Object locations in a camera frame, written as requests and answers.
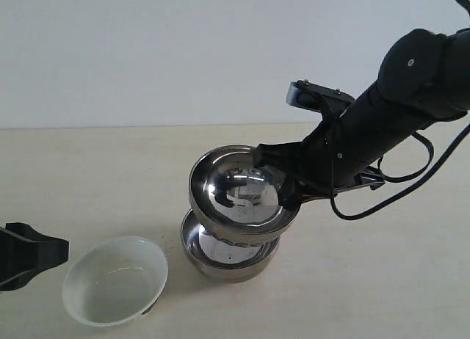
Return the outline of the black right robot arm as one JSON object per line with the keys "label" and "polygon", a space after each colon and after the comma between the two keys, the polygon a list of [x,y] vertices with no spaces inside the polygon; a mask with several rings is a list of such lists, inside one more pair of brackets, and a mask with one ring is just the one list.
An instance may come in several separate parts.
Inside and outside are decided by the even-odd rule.
{"label": "black right robot arm", "polygon": [[414,29],[386,54],[377,79],[357,98],[295,81],[287,103],[319,112],[320,124],[299,142],[261,144],[253,164],[280,171],[279,203],[293,208],[386,182],[377,163],[399,143],[434,123],[469,111],[469,31]]}

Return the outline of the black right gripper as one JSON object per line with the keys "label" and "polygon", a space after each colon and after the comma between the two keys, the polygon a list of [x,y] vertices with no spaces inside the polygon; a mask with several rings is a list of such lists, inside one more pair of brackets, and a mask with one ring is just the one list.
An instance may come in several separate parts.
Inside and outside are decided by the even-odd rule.
{"label": "black right gripper", "polygon": [[332,178],[339,176],[334,170],[334,129],[341,114],[322,116],[320,124],[302,142],[259,144],[251,150],[255,168],[269,168],[289,176],[278,190],[278,202],[283,208],[294,210],[304,203],[329,200],[341,192],[364,187],[374,191],[385,184],[379,170],[367,166],[343,184],[334,185]]}

